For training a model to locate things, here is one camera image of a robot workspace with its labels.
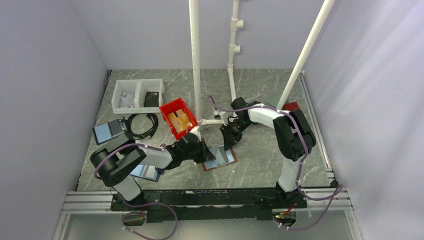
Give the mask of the brown leather card holder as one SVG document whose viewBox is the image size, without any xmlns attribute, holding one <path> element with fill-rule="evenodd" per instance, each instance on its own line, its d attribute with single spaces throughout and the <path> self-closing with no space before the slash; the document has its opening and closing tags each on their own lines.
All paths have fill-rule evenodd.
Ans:
<svg viewBox="0 0 424 240">
<path fill-rule="evenodd" d="M 232 148 L 224 150 L 224 144 L 210 147 L 208 150 L 214 156 L 214 159 L 201 164 L 204 172 L 222 168 L 238 161 L 234 150 Z"/>
</svg>

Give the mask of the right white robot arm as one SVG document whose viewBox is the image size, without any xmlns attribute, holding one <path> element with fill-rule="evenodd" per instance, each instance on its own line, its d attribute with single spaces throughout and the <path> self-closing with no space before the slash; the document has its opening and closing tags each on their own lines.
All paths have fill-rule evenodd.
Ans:
<svg viewBox="0 0 424 240">
<path fill-rule="evenodd" d="M 278 148 L 283 155 L 281 175 L 276 183 L 276 203 L 289 207 L 300 195 L 300 174 L 304 158 L 316 145 L 315 135 L 300 109 L 286 111 L 258 101 L 245 102 L 242 97 L 231 103 L 228 123 L 220 127 L 224 149 L 229 150 L 242 139 L 243 131 L 252 124 L 261 124 L 274 130 Z"/>
</svg>

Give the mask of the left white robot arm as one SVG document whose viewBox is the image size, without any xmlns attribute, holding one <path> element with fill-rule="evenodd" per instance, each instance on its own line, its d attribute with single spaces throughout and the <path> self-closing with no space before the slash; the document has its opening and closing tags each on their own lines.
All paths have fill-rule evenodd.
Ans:
<svg viewBox="0 0 424 240">
<path fill-rule="evenodd" d="M 172 170 L 186 160 L 201 164 L 215 160 L 215 156 L 204 139 L 194 133 L 187 133 L 173 144 L 160 147 L 142 143 L 131 134 L 123 133 L 95 150 L 89 159 L 95 168 L 93 176 L 106 187 L 115 189 L 129 209 L 137 210 L 144 203 L 142 189 L 130 175 L 137 166 Z"/>
</svg>

